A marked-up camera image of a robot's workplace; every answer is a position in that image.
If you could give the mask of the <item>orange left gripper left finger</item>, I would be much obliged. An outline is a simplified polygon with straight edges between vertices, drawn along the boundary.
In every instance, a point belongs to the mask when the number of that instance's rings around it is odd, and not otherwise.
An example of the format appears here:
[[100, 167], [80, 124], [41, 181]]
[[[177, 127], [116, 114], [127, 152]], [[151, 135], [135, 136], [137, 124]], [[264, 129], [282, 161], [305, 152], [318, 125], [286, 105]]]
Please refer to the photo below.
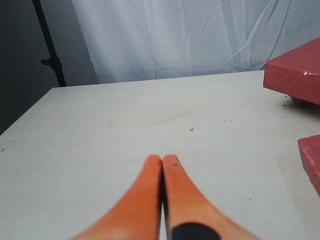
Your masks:
[[122, 198], [74, 240], [157, 240], [161, 224], [162, 160], [149, 155]]

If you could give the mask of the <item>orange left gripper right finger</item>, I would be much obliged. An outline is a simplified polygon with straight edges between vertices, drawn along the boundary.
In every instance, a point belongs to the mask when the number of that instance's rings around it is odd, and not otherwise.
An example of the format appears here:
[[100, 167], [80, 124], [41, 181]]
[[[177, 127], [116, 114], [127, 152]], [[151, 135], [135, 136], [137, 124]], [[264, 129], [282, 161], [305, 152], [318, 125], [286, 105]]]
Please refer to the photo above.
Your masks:
[[191, 181], [176, 155], [165, 155], [162, 169], [168, 240], [260, 239], [207, 200]]

